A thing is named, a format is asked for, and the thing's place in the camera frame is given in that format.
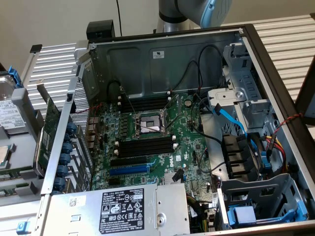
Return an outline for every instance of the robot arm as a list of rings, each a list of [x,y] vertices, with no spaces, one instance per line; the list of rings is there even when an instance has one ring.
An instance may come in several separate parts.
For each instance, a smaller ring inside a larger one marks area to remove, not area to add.
[[[189,30],[187,19],[201,28],[220,26],[231,4],[232,0],[159,0],[157,32]]]

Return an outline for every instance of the green circuit board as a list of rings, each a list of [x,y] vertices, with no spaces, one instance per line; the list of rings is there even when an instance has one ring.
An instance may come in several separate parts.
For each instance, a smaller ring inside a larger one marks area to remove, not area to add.
[[[41,139],[36,145],[36,151],[38,150],[38,155],[35,155],[35,160],[38,158],[38,162],[41,166],[46,169],[51,153],[51,149],[53,148],[55,135],[57,132],[57,127],[60,119],[60,111],[54,104],[51,98],[48,98],[47,102],[47,112],[45,118],[45,124],[42,128]]]
[[[179,94],[181,102],[174,99],[168,106],[166,111],[167,123],[172,121],[178,115],[178,106],[181,104],[181,113],[176,121],[169,128],[169,135],[176,136],[176,142],[179,146],[175,149],[174,153],[166,153],[159,155],[147,156],[148,163],[154,163],[150,173],[139,173],[130,175],[117,176],[120,179],[120,185],[110,186],[108,184],[109,170],[111,169],[110,160],[117,158],[114,152],[114,143],[116,138],[129,141],[133,140],[135,125],[132,118],[133,113],[118,112],[115,105],[103,106],[98,116],[103,121],[101,126],[101,133],[107,135],[107,143],[103,145],[103,149],[99,148],[99,144],[95,142],[93,156],[94,156],[94,177],[92,182],[92,190],[108,189],[124,186],[133,186],[141,184],[157,183],[158,185],[167,184],[172,181],[172,177],[179,168],[182,168],[185,178],[186,191],[197,199],[210,201],[211,193],[206,193],[206,184],[211,182],[209,174],[203,174],[198,170],[197,163],[193,160],[193,152],[196,152],[197,158],[201,158],[205,148],[205,138],[191,131],[190,125],[190,108],[184,105],[184,101],[192,101],[192,95],[186,93]],[[198,108],[193,110],[193,114],[198,111]],[[195,126],[198,126],[198,120],[194,117]],[[141,139],[158,137],[160,133],[151,133],[141,135]],[[209,158],[203,158],[201,161],[201,168],[206,170],[210,168]]]

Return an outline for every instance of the white wall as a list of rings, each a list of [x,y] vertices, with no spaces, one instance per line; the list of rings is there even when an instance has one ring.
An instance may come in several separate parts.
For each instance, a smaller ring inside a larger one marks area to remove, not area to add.
[[[152,33],[158,0],[119,0],[123,35]],[[234,0],[225,23],[315,12],[315,0]],[[85,39],[90,21],[113,19],[119,36],[116,0],[1,0],[0,61],[20,73],[33,44]]]

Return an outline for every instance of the blue pcie slot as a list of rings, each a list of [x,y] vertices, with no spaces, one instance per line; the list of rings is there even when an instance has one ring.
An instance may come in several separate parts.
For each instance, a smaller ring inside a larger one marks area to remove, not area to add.
[[[110,176],[119,176],[119,175],[127,175],[127,174],[134,174],[134,173],[144,173],[150,172],[150,166],[148,165],[141,165],[141,166],[130,166],[125,168],[118,168],[118,169],[111,169],[109,171]]]

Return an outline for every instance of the power supply label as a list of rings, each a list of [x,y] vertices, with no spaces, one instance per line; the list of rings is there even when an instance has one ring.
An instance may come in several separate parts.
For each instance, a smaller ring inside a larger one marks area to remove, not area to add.
[[[113,234],[144,229],[144,189],[103,193],[99,231]]]

